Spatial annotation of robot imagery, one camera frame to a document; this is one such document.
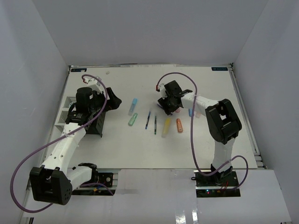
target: robotic arm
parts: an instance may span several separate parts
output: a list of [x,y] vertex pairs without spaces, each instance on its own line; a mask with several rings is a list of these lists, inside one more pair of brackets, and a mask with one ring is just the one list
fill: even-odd
[[[158,103],[167,115],[179,107],[193,107],[195,94],[191,90],[182,91],[176,81],[159,85],[157,91],[162,95]],[[215,140],[214,159],[211,164],[211,171],[215,171],[223,163],[231,160],[233,144],[242,125],[228,99],[216,101],[199,96],[196,98],[195,111],[206,117],[210,134]],[[216,178],[220,180],[229,175],[232,168],[229,162],[216,173]]]
[[[94,78],[85,78],[84,82],[87,86],[77,90],[76,103],[69,108],[62,136],[86,124],[103,107],[105,95],[100,83]],[[101,115],[90,125],[60,140],[42,165],[31,169],[29,177],[36,201],[65,205],[74,189],[85,182],[97,182],[97,166],[94,164],[81,163],[72,171],[67,169],[80,140],[86,134],[98,134],[102,137],[106,112],[117,109],[121,104],[110,87],[107,92],[109,99]]]

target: wire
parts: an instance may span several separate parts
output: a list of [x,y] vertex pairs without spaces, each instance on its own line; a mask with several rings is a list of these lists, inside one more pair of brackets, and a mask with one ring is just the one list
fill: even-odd
[[[83,75],[83,76],[81,77],[81,78],[83,79],[83,81],[84,81],[84,77],[86,77],[86,76],[87,76],[87,77],[94,78],[95,80],[97,80],[97,81],[103,86],[103,88],[104,88],[104,90],[105,90],[105,101],[104,101],[104,104],[103,104],[102,108],[100,109],[99,113],[98,113],[93,119],[91,119],[90,121],[88,121],[86,124],[80,126],[79,128],[77,128],[77,129],[75,129],[75,130],[73,130],[73,131],[67,133],[67,135],[71,135],[71,134],[73,134],[73,133],[79,131],[80,129],[82,129],[82,128],[88,126],[88,125],[90,125],[94,120],[96,120],[96,119],[101,115],[101,113],[102,113],[103,110],[105,109],[105,106],[106,106],[106,103],[107,103],[108,92],[107,92],[107,89],[106,89],[105,85],[102,83],[102,81],[101,81],[100,79],[98,79],[97,77],[92,76],[92,75],[88,75],[88,74],[85,74],[85,75]],[[20,169],[21,165],[23,165],[23,163],[24,163],[27,159],[29,159],[31,156],[33,156],[34,154],[38,153],[39,151],[45,149],[46,147],[48,147],[48,146],[50,146],[50,145],[52,145],[52,144],[54,144],[54,143],[56,143],[56,142],[58,142],[58,141],[60,141],[60,140],[62,140],[62,139],[64,139],[64,138],[66,138],[67,135],[63,135],[63,136],[59,137],[58,139],[55,139],[55,140],[53,140],[52,142],[49,142],[48,144],[46,144],[46,145],[44,145],[44,146],[38,148],[37,150],[33,151],[33,152],[30,153],[28,156],[26,156],[26,157],[19,163],[19,165],[16,167],[16,169],[14,170],[14,173],[13,173],[13,175],[12,175],[12,177],[11,177],[11,180],[10,180],[10,195],[11,195],[11,198],[13,199],[14,203],[16,204],[16,206],[18,206],[18,207],[19,207],[21,210],[23,210],[24,212],[27,212],[27,213],[38,213],[38,212],[43,211],[43,210],[47,209],[48,207],[50,207],[50,206],[52,205],[52,203],[50,203],[50,204],[48,204],[47,206],[43,207],[42,209],[38,209],[38,210],[29,210],[29,209],[26,209],[25,207],[23,207],[23,206],[18,202],[18,200],[16,199],[16,197],[15,197],[15,195],[14,195],[14,179],[15,179],[15,176],[16,176],[18,170]]]
[[94,186],[94,185],[99,185],[101,187],[104,187],[107,189],[107,191],[113,196],[114,193],[104,184],[102,183],[86,183],[86,184],[82,184],[80,187],[89,187],[89,186]]
[[[163,76],[159,79],[159,81],[158,81],[158,83],[157,83],[157,85],[156,85],[156,90],[157,90],[158,87],[159,87],[159,83],[160,83],[160,81],[161,81],[165,76],[172,75],[172,74],[179,74],[179,75],[185,76],[186,78],[188,78],[188,79],[193,83],[193,85],[194,85],[194,87],[195,87],[195,95],[194,95],[194,101],[193,101],[192,111],[195,111],[196,97],[197,97],[197,85],[196,85],[196,83],[195,83],[189,76],[185,75],[184,73],[181,73],[181,72],[170,72],[170,73],[167,73],[167,74],[163,75]],[[247,178],[247,174],[248,174],[248,169],[249,169],[249,167],[248,167],[248,162],[247,162],[247,160],[245,159],[244,156],[241,156],[241,155],[236,155],[236,156],[234,156],[230,161],[226,161],[226,162],[223,163],[220,167],[218,167],[216,170],[214,170],[213,172],[211,172],[211,173],[209,173],[209,174],[205,174],[205,173],[203,173],[203,172],[200,170],[200,168],[199,168],[199,166],[198,166],[198,164],[197,164],[197,161],[196,161],[195,150],[194,150],[194,143],[193,143],[193,120],[194,120],[194,113],[192,113],[192,115],[191,115],[190,140],[191,140],[192,156],[193,156],[194,164],[195,164],[196,169],[198,170],[198,172],[199,172],[201,175],[203,175],[203,176],[212,176],[212,175],[216,174],[221,168],[223,168],[223,167],[224,167],[226,164],[228,164],[230,161],[233,161],[233,160],[235,160],[236,158],[240,157],[240,158],[244,159],[244,161],[245,161],[245,163],[246,163],[246,173],[245,173],[244,179],[241,181],[241,183],[239,183],[238,186],[236,186],[235,188],[232,188],[231,190],[234,190],[234,189],[237,189],[238,187],[240,187],[240,186],[244,183],[244,181],[246,180],[246,178]]]

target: wall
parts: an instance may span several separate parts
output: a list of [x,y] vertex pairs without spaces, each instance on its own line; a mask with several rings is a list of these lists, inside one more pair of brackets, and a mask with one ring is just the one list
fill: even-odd
[[[0,1],[0,30],[0,222],[14,224],[21,210],[10,197],[10,177],[17,163],[48,139],[67,66],[31,0]],[[16,177],[21,203],[38,160],[30,159]]]
[[299,223],[299,2],[270,0],[235,63],[262,158]]
[[68,65],[234,62],[268,0],[33,0]]

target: purple cable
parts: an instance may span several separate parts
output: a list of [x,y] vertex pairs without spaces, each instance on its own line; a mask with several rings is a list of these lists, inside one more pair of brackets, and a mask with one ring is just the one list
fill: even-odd
[[[158,88],[160,81],[161,81],[165,76],[168,76],[168,75],[171,75],[171,74],[179,74],[179,75],[185,76],[186,78],[188,78],[188,79],[193,83],[193,85],[194,85],[194,87],[195,87],[195,96],[194,96],[194,101],[193,101],[192,111],[195,111],[196,97],[197,97],[197,85],[196,85],[196,83],[195,83],[189,76],[185,75],[184,73],[181,73],[181,72],[170,72],[170,73],[167,73],[167,74],[163,75],[163,76],[159,79],[159,81],[158,81],[158,83],[157,83],[157,85],[156,85],[156,89]],[[211,173],[209,173],[209,174],[205,174],[205,173],[203,173],[203,172],[200,170],[200,168],[199,168],[199,166],[198,166],[198,164],[197,164],[197,161],[196,161],[196,156],[195,156],[195,151],[194,151],[194,144],[193,144],[193,120],[194,120],[194,113],[192,113],[192,116],[191,116],[191,131],[190,131],[190,135],[191,135],[191,136],[190,136],[190,140],[191,140],[191,150],[192,150],[192,156],[193,156],[194,164],[195,164],[195,166],[196,166],[196,169],[198,170],[198,172],[199,172],[201,175],[203,175],[203,176],[212,176],[212,175],[216,174],[222,167],[224,167],[226,164],[228,164],[229,161],[226,161],[226,162],[223,163],[220,167],[218,167],[216,170],[214,170],[213,172],[211,172]],[[245,163],[246,163],[246,173],[245,173],[244,179],[241,181],[241,183],[240,183],[238,186],[236,186],[235,188],[233,188],[233,189],[237,189],[238,187],[240,187],[240,186],[244,183],[244,181],[245,181],[245,179],[246,179],[246,177],[247,177],[247,175],[248,175],[248,169],[249,169],[247,160],[245,159],[245,157],[243,157],[243,156],[241,156],[241,155],[236,155],[236,156],[234,156],[234,157],[231,159],[231,161],[233,161],[234,159],[236,159],[236,158],[238,158],[238,157],[244,159],[244,161],[245,161]]]
[[93,186],[93,185],[100,185],[100,186],[106,188],[107,191],[109,191],[109,193],[110,193],[112,196],[114,195],[113,192],[112,192],[106,185],[104,185],[104,184],[102,184],[102,183],[86,183],[86,184],[82,184],[80,187],[88,187],[88,186]]
[[38,148],[37,150],[33,151],[33,152],[30,153],[28,156],[26,156],[26,157],[19,163],[19,165],[16,167],[16,169],[14,170],[14,173],[13,173],[13,175],[12,175],[12,177],[11,177],[11,180],[10,180],[10,195],[11,195],[11,198],[13,199],[14,203],[16,204],[16,206],[18,206],[18,207],[19,207],[21,210],[23,210],[24,212],[27,212],[27,213],[38,213],[38,212],[43,211],[43,210],[47,209],[48,207],[50,207],[50,206],[52,205],[52,203],[51,203],[51,204],[48,204],[47,206],[43,207],[42,209],[38,209],[38,210],[29,210],[29,209],[24,208],[24,207],[18,202],[18,200],[16,199],[16,197],[15,197],[15,195],[14,195],[14,178],[15,178],[15,176],[16,176],[18,170],[20,169],[21,165],[23,165],[23,163],[24,163],[27,159],[29,159],[31,156],[33,156],[34,154],[36,154],[36,153],[38,153],[39,151],[43,150],[44,148],[46,148],[46,147],[48,147],[48,146],[50,146],[50,145],[52,145],[52,144],[54,144],[54,143],[56,143],[56,142],[58,142],[58,141],[64,139],[64,138],[66,138],[67,135],[71,135],[71,134],[73,134],[73,133],[79,131],[80,129],[86,127],[87,125],[89,125],[89,124],[92,123],[94,120],[96,120],[96,119],[101,115],[101,113],[103,112],[103,110],[105,109],[105,106],[106,106],[106,103],[107,103],[107,98],[108,98],[108,92],[107,92],[107,89],[106,89],[105,85],[104,85],[104,84],[102,83],[102,81],[101,81],[100,79],[98,79],[97,77],[94,77],[94,76],[92,76],[92,75],[88,75],[88,74],[85,74],[85,75],[82,76],[83,81],[84,81],[84,77],[85,77],[85,76],[94,78],[94,79],[97,80],[99,83],[101,83],[101,85],[104,87],[104,90],[105,90],[105,101],[104,101],[104,104],[103,104],[102,108],[100,109],[99,113],[98,113],[93,119],[91,119],[90,121],[88,121],[86,124],[80,126],[79,128],[75,129],[74,131],[71,131],[71,132],[67,133],[66,135],[61,136],[61,137],[59,137],[58,139],[56,139],[56,140],[54,140],[54,141],[52,141],[52,142],[49,142],[48,144],[46,144],[46,145],[44,145],[44,146]]

